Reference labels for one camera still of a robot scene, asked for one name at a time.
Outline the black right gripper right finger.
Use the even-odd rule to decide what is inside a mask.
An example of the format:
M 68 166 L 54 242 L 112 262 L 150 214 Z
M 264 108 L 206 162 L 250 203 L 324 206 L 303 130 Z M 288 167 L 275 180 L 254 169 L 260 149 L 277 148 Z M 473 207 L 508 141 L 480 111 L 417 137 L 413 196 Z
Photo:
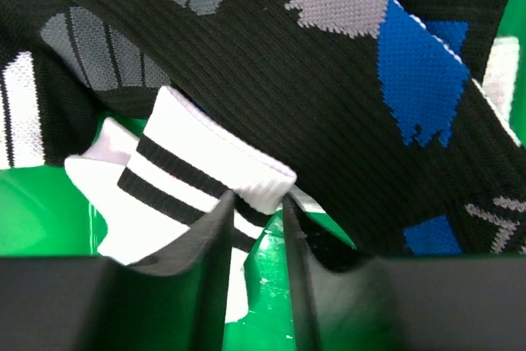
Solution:
M 292 196 L 282 217 L 297 349 L 524 349 L 524 258 L 385 259 L 350 247 Z

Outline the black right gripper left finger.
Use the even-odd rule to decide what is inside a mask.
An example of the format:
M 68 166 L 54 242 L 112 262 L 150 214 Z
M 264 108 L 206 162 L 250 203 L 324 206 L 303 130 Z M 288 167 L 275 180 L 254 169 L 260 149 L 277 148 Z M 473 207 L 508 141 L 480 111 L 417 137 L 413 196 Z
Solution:
M 132 266 L 103 257 L 4 257 L 4 350 L 219 350 L 235 196 Z

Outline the white sock with black stripes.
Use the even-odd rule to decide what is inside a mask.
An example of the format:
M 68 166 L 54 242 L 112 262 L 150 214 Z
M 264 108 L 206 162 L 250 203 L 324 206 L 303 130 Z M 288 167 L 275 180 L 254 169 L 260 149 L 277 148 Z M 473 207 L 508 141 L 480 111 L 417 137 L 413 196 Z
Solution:
M 99 254 L 131 266 L 152 257 L 235 195 L 227 322 L 249 310 L 244 263 L 296 173 L 211 120 L 172 87 L 160 88 L 140 136 L 105 118 L 97 140 L 66 158 L 67 176 L 104 218 Z

